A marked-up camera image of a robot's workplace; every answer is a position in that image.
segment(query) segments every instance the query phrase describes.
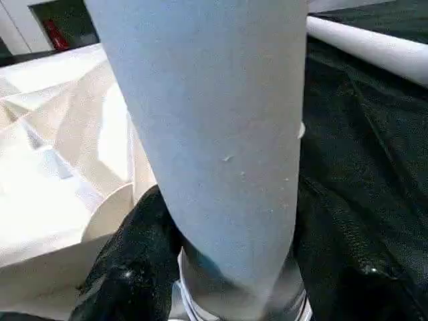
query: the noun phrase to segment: black bag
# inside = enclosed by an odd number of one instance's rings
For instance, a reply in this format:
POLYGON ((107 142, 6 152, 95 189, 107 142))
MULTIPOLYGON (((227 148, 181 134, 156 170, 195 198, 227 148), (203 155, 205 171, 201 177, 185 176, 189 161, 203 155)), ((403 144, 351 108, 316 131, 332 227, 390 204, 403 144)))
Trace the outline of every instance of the black bag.
POLYGON ((168 320, 180 249, 181 235, 153 187, 100 252, 70 320, 168 320))
POLYGON ((295 252, 317 321, 428 320, 428 91, 308 39, 295 252))

